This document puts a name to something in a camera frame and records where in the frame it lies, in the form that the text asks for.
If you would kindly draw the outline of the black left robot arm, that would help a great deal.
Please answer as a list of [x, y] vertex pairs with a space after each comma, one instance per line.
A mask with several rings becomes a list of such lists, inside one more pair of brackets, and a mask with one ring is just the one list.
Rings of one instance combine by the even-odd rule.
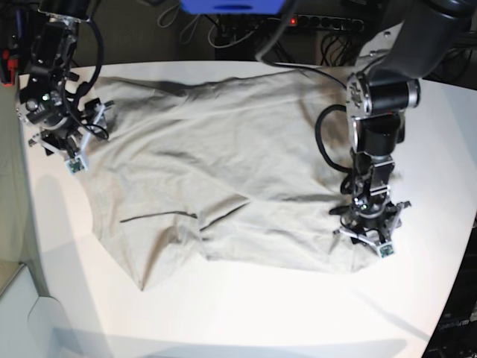
[[[336, 233], [380, 258], [394, 253], [393, 233], [411, 205], [393, 203], [389, 186], [395, 168], [391, 155], [405, 139], [405, 111], [419, 105], [420, 79], [437, 67], [475, 12], [475, 1], [414, 1], [392, 32], [390, 47], [375, 51], [348, 77], [346, 103], [328, 106], [317, 118], [318, 150], [330, 167], [344, 173], [340, 191], [350, 196], [348, 204], [329, 211], [340, 218]], [[349, 168], [333, 162], [323, 144], [323, 121], [335, 111], [347, 116]]]

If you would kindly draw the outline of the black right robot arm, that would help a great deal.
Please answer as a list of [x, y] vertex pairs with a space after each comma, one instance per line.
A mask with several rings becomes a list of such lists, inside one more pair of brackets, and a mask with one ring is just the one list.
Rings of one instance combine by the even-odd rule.
[[[113, 103], [99, 98], [80, 103], [99, 78], [104, 41], [89, 1], [41, 1], [38, 12], [40, 28], [23, 54], [28, 82], [19, 92], [18, 118], [38, 130], [29, 139], [30, 146], [40, 145], [46, 155], [60, 155], [66, 168], [76, 174], [89, 168], [89, 143], [109, 139], [107, 111]], [[92, 30], [97, 43], [95, 69], [88, 81], [70, 92], [67, 84], [79, 80], [72, 64], [82, 24]]]

